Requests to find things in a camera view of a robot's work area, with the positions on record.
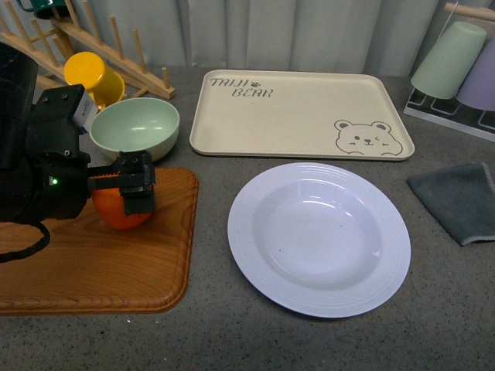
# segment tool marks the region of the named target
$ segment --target green mug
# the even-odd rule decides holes
[[[64,0],[29,0],[31,8],[25,8],[22,0],[17,0],[17,4],[24,12],[34,12],[34,16],[39,19],[50,19],[55,9],[61,17],[67,17],[69,10]]]
[[[437,40],[411,78],[422,93],[451,99],[466,78],[486,40],[486,31],[467,22],[454,22]]]

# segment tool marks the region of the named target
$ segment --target beige tray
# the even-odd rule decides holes
[[[401,161],[415,146],[368,75],[214,70],[189,138],[203,155]]]

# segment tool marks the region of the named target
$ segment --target yellow cup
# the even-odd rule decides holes
[[[125,92],[122,77],[91,52],[71,56],[65,64],[63,76],[69,85],[81,83],[100,110],[122,100]]]

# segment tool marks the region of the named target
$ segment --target gray cloth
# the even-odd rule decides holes
[[[486,164],[413,175],[408,184],[461,246],[495,240],[495,185]]]

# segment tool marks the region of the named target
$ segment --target light green bowl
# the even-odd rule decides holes
[[[95,145],[109,158],[119,151],[146,150],[153,161],[165,156],[177,141],[179,112],[155,98],[122,100],[96,115],[90,129]]]

